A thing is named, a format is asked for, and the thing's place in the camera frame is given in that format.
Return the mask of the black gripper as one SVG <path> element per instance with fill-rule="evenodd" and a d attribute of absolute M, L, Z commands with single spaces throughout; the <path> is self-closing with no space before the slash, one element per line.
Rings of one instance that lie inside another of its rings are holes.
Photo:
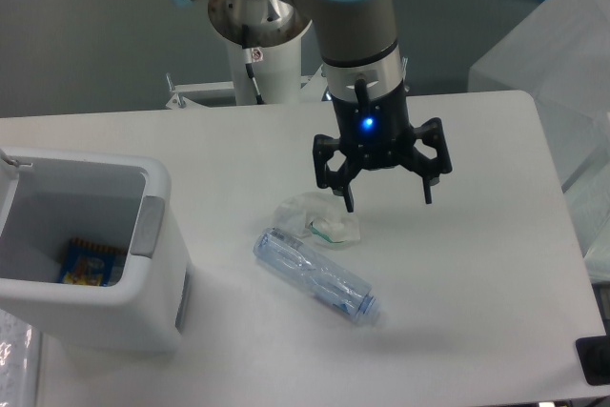
<path fill-rule="evenodd" d="M 362 83 L 355 86 L 355 101 L 333 99 L 339 138 L 317 134 L 313 143 L 315 181 L 320 189 L 341 196 L 348 213 L 354 211 L 351 182 L 360 171 L 401 166 L 421 178 L 426 205 L 433 202 L 432 187 L 442 174 L 453 170 L 442 121 L 433 117 L 419 127 L 411 125 L 402 85 L 373 99 Z M 416 143 L 432 149 L 422 153 Z M 329 161 L 341 153 L 344 161 L 333 171 Z"/>

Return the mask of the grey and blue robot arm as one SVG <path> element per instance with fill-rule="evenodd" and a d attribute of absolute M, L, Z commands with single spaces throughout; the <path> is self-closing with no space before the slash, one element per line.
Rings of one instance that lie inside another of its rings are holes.
<path fill-rule="evenodd" d="M 403 167 L 425 190 L 452 170 L 441 121 L 410 122 L 393 0 L 208 2 L 214 28 L 247 54 L 315 30 L 339 130 L 314 139 L 319 188 L 351 203 L 351 181 L 364 170 Z"/>

